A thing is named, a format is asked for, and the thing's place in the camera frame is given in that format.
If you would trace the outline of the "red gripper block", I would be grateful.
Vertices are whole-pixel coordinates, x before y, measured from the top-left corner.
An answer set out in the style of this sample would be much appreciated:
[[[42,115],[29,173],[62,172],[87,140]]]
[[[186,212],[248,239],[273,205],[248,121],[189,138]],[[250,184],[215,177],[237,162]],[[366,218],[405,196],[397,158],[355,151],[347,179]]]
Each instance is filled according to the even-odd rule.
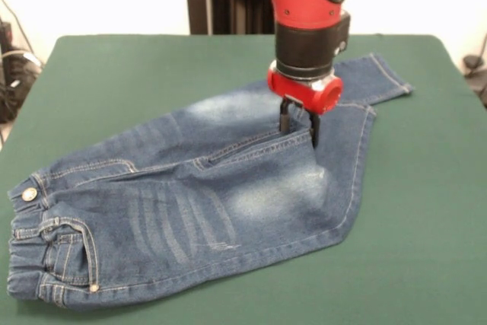
[[[289,105],[295,102],[309,112],[310,136],[313,148],[319,144],[320,116],[331,111],[342,95],[342,79],[333,74],[312,81],[297,81],[282,74],[274,60],[268,70],[267,82],[270,91],[283,98],[279,108],[279,131],[290,129]]]

